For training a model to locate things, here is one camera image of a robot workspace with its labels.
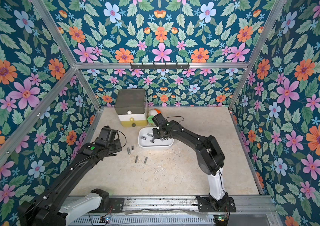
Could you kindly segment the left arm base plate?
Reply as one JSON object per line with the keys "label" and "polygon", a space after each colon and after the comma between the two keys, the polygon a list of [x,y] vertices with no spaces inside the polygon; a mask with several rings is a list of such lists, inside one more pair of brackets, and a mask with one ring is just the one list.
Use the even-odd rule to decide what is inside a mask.
{"label": "left arm base plate", "polygon": [[100,206],[90,213],[121,213],[124,207],[124,198],[105,198]]}

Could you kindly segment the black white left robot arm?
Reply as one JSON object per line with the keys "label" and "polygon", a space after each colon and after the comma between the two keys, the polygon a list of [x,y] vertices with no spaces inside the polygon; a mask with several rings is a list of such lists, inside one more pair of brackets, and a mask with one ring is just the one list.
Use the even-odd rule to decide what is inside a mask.
{"label": "black white left robot arm", "polygon": [[32,201],[18,207],[22,226],[68,226],[79,217],[94,210],[111,212],[109,193],[93,189],[87,196],[65,205],[69,194],[82,178],[106,157],[122,151],[120,138],[123,133],[104,126],[95,141],[84,144],[72,163],[56,178],[55,182]]}

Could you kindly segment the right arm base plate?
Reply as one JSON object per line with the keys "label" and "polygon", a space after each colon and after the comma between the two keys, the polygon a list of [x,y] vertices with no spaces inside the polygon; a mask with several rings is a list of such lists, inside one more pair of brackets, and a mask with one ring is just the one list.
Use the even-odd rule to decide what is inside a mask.
{"label": "right arm base plate", "polygon": [[226,193],[220,200],[216,200],[211,195],[208,197],[196,196],[199,212],[236,212],[234,199]]}

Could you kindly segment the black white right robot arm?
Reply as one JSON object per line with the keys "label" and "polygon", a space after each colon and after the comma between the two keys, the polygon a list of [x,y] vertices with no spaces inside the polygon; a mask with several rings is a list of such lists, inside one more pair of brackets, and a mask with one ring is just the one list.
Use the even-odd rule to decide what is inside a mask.
{"label": "black white right robot arm", "polygon": [[152,129],[154,139],[172,138],[195,151],[198,166],[208,176],[209,204],[215,211],[222,210],[229,195],[223,179],[225,155],[216,138],[198,135],[177,121],[168,121],[162,114],[155,115],[152,120],[156,126]]}

